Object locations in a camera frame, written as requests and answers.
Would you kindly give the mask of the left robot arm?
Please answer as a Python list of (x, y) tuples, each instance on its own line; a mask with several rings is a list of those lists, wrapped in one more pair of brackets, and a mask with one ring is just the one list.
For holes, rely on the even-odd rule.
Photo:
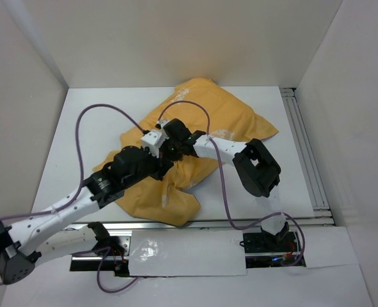
[(154, 155), (147, 148), (127, 146), (84, 179), (74, 192), (46, 210), (20, 216), (10, 225), (1, 218), (2, 283), (16, 283), (37, 265), (69, 254), (70, 245), (75, 246), (75, 252), (89, 249), (96, 255), (105, 254), (112, 240), (102, 223), (93, 222), (69, 232), (64, 227), (120, 199), (126, 189), (148, 177), (162, 180), (172, 166), (173, 161), (165, 153)]

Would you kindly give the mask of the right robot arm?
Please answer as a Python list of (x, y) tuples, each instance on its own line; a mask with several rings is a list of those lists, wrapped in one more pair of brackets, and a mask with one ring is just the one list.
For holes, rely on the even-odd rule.
[(281, 168), (259, 139), (248, 142), (217, 138), (206, 132), (190, 130), (179, 119), (159, 120), (155, 126), (166, 136), (162, 153), (173, 160), (183, 156), (209, 158), (233, 166), (245, 190), (259, 199), (269, 217), (261, 222), (264, 246), (279, 250), (285, 243), (289, 226), (280, 212), (281, 202), (278, 185)]

